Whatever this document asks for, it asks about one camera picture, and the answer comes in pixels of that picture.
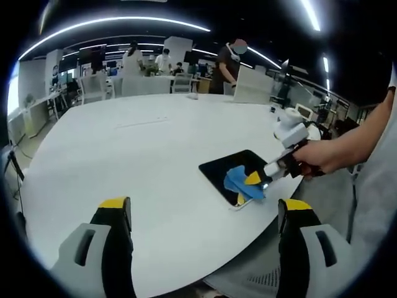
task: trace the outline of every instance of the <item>white table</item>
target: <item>white table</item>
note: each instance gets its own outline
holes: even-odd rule
[[[118,196],[132,200],[138,297],[198,281],[242,252],[301,178],[277,181],[265,200],[237,211],[225,201],[200,164],[245,149],[269,161],[283,150],[269,106],[230,101],[160,94],[71,108],[40,145],[21,189],[29,243],[45,267],[102,201]]]

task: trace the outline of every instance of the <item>office chair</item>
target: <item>office chair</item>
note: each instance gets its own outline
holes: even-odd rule
[[[188,73],[178,73],[175,76],[172,93],[190,93],[193,75]]]

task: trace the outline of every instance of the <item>tablet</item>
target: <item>tablet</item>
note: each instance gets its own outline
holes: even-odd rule
[[[203,163],[198,166],[198,168],[232,206],[237,206],[238,193],[229,191],[223,186],[223,181],[225,180],[227,172],[230,169],[243,165],[245,166],[245,175],[249,176],[257,171],[261,176],[261,173],[264,174],[263,169],[266,164],[266,161],[251,150],[244,150],[217,160],[209,161],[208,163]]]

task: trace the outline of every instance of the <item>white shirt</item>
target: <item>white shirt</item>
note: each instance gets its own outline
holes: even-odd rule
[[[155,63],[157,63],[157,65],[159,66],[159,70],[167,72],[170,71],[169,69],[169,65],[171,64],[171,57],[169,55],[158,55],[156,57],[156,61]]]
[[[397,86],[393,67],[389,87]],[[386,236],[397,211],[397,97],[382,136],[355,182],[357,209],[351,246],[359,273]]]
[[[123,73],[125,75],[138,76],[140,75],[139,61],[143,60],[142,52],[138,49],[135,50],[134,54],[128,56],[128,52],[123,55]]]

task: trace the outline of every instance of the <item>sleeve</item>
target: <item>sleeve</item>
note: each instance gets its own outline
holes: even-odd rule
[[[397,65],[393,64],[391,66],[391,76],[390,76],[390,83],[389,83],[389,88],[394,87],[397,88],[397,73],[396,73],[396,68]]]
[[[138,51],[138,53],[137,53],[137,55],[136,55],[136,60],[137,60],[137,61],[142,61],[142,60],[143,60],[142,52],[139,51],[139,50],[137,50],[137,51]]]
[[[218,58],[216,58],[216,62],[218,63],[225,63],[228,61],[228,57],[229,57],[229,50],[226,47],[223,47],[218,54]]]

